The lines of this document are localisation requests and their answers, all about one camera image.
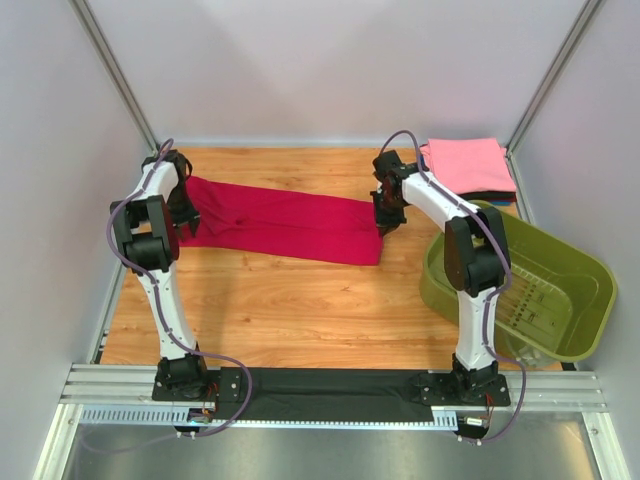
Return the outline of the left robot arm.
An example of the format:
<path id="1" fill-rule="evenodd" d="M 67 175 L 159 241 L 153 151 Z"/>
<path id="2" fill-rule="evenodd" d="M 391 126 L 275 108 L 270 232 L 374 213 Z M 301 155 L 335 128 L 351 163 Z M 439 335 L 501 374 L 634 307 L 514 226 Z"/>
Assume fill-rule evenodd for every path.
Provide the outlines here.
<path id="1" fill-rule="evenodd" d="M 109 248 L 142 285 L 158 333 L 155 400 L 197 401 L 210 390 L 177 285 L 181 230 L 195 234 L 200 223 L 187 193 L 191 173 L 189 160 L 168 140 L 143 161 L 134 191 L 109 207 Z"/>

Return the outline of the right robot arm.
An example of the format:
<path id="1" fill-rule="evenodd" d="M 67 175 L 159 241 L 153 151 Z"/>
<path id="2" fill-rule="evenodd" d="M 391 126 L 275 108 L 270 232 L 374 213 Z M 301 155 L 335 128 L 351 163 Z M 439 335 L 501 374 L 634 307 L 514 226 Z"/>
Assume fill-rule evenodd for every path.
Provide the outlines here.
<path id="1" fill-rule="evenodd" d="M 394 150 L 380 153 L 373 167 L 378 187 L 370 195 L 379 234 L 385 236 L 406 222 L 405 207 L 418 208 L 444 234 L 444 270 L 457 291 L 458 342 L 452 370 L 417 377 L 423 401 L 510 405 L 494 348 L 499 289 L 510 272 L 501 214 L 494 207 L 480 208 L 454 195 L 431 173 L 422 171 L 419 163 L 403 163 Z"/>

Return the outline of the crimson red t shirt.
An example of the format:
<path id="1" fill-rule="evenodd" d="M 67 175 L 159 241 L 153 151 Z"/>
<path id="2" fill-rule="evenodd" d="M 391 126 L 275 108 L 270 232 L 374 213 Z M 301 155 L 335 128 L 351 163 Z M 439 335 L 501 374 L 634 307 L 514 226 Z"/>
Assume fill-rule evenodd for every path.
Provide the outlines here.
<path id="1" fill-rule="evenodd" d="M 200 213 L 184 247 L 226 248 L 354 266 L 379 264 L 383 241 L 373 205 L 327 195 L 258 188 L 191 177 L 187 193 Z"/>

